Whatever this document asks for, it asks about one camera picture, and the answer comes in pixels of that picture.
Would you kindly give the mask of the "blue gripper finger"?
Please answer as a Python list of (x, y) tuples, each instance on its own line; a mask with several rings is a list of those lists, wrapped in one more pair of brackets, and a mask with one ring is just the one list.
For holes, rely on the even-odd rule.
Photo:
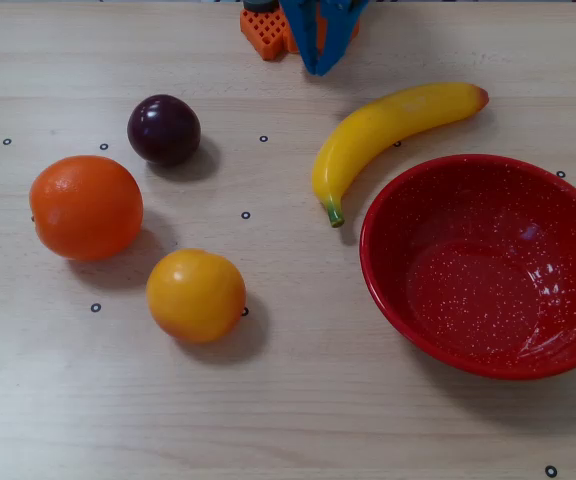
[(321, 1), (286, 0), (280, 5), (290, 25), (292, 35), (308, 73), (323, 75), (319, 66), (317, 47), (319, 18), (322, 13)]
[(323, 47), (323, 74), (344, 56), (353, 31), (368, 0), (334, 0), (323, 2), (326, 36)]

